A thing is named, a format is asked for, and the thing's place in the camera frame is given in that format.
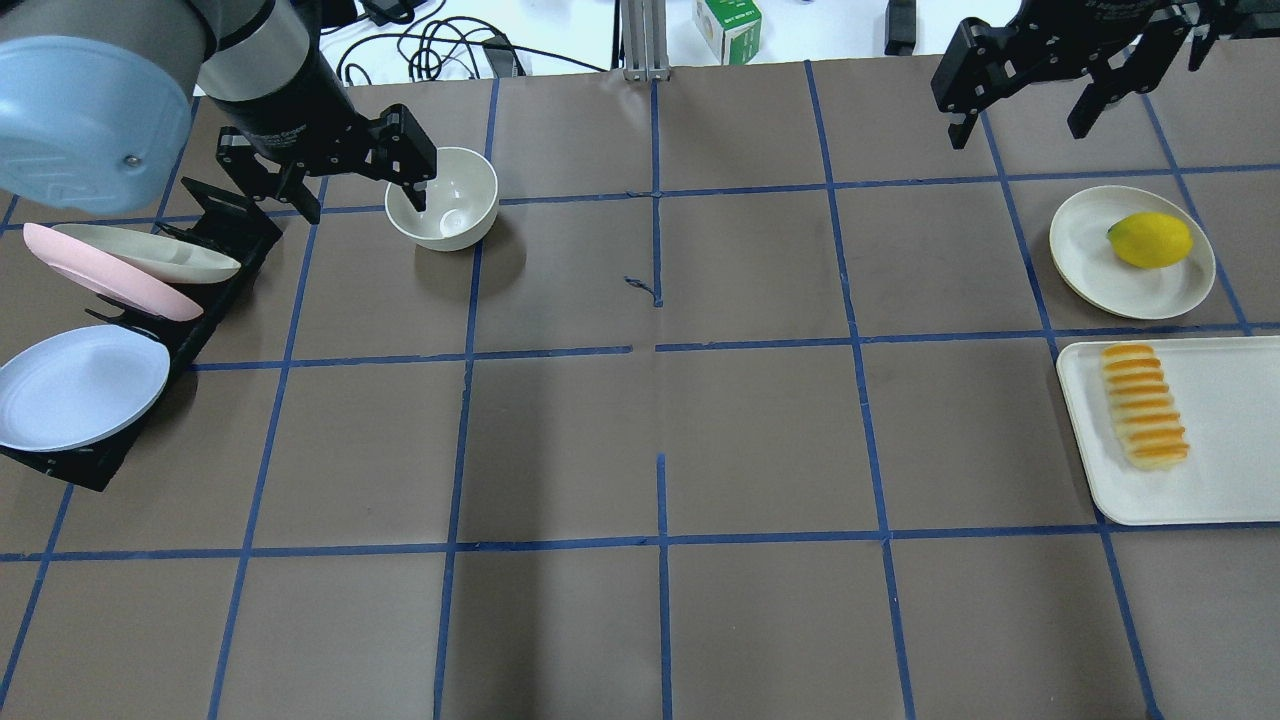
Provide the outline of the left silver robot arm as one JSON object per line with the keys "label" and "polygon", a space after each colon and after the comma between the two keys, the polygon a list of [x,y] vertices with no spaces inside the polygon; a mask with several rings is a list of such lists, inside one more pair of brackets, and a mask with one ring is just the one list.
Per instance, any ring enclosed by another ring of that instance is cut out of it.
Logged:
{"label": "left silver robot arm", "polygon": [[411,111],[353,106],[319,46],[329,1],[5,1],[1,177],[49,208],[108,215],[156,199],[219,108],[216,160],[243,196],[317,223],[308,177],[357,174],[426,206],[436,146]]}

